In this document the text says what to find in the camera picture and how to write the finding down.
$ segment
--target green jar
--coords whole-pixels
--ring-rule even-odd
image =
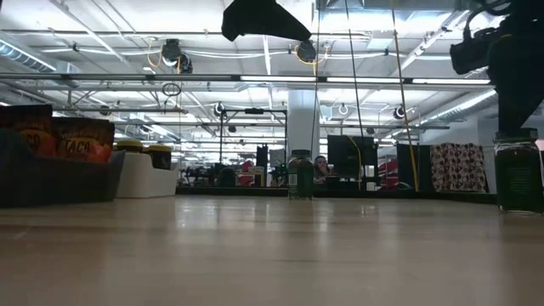
[[[496,134],[496,193],[502,211],[544,212],[537,139],[537,131],[532,128]]]
[[[309,150],[293,150],[287,165],[289,200],[312,200],[314,196],[314,164]]]

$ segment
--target white pillar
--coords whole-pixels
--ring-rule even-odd
[[[315,100],[314,90],[289,90],[287,137],[287,156],[291,156],[292,150],[311,150],[312,161],[319,156],[319,99]]]

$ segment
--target floral cloth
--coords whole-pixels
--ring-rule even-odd
[[[479,145],[434,145],[431,167],[436,191],[485,191],[484,153]]]

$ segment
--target spotlight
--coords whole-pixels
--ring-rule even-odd
[[[111,115],[111,112],[108,111],[110,107],[108,105],[102,105],[100,106],[101,111],[99,112],[102,116],[109,116]]]
[[[342,106],[340,106],[340,108],[338,109],[338,112],[340,113],[340,115],[348,114],[348,108],[346,107],[344,103],[342,103]]]
[[[304,63],[314,63],[317,52],[315,51],[314,45],[311,41],[304,41],[298,45],[297,48],[297,57]]]
[[[161,54],[166,65],[179,67],[179,73],[193,73],[193,63],[187,54],[181,52],[178,39],[167,39]]]
[[[393,117],[397,120],[403,119],[405,117],[405,112],[402,110],[402,106],[399,106],[396,109],[394,109]]]

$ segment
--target person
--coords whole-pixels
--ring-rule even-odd
[[[326,158],[324,156],[317,156],[314,160],[314,182],[317,184],[325,183],[326,177],[331,174]]]

